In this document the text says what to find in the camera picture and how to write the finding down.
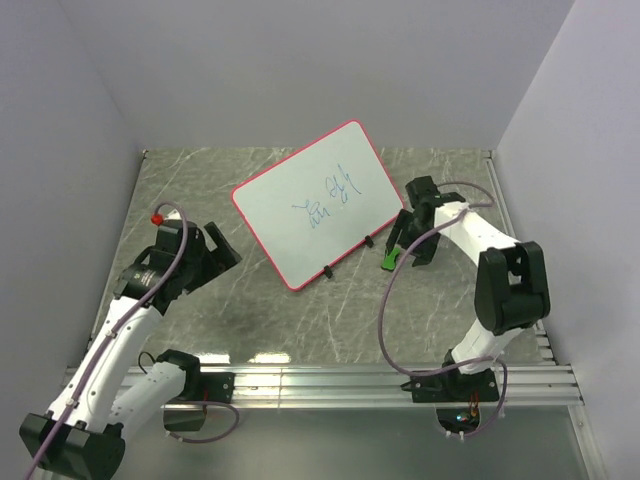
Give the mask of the green whiteboard eraser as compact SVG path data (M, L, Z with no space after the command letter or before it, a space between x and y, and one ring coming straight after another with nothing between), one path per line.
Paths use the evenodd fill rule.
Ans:
M385 256L381 263L381 268L388 272L393 272L396 269L397 259L401 255L401 249L394 247L385 253Z

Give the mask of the pink framed whiteboard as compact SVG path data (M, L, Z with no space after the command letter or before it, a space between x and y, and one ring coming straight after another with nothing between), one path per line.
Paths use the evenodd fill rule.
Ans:
M357 120L239 184L231 200L291 291L393 223L404 206Z

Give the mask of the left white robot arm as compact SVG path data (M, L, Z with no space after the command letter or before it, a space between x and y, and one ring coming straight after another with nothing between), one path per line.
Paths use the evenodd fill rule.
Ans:
M32 467L71 479L110 479L127 444L164 405L184 403L192 418L167 425L170 437L199 430L211 407L240 415L231 403L235 376L201 372L198 357L167 350L127 390L121 385L136 354L180 295L194 292L241 257L213 222L204 227L153 217L156 240L125 269L108 314L64 391L42 414L28 414L19 435Z

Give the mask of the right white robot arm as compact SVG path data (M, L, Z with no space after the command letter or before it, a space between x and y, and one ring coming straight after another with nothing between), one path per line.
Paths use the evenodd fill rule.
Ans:
M436 184L430 176L406 184L410 207L400 210L381 265L393 278L408 260L416 266L428 265L441 238L475 265L476 318L471 327L447 352L441 368L407 374L410 388L455 400L489 386L492 367L504 348L551 309L542 247L492 226L478 212L494 206L493 195L470 202L456 192L458 185L456 181Z

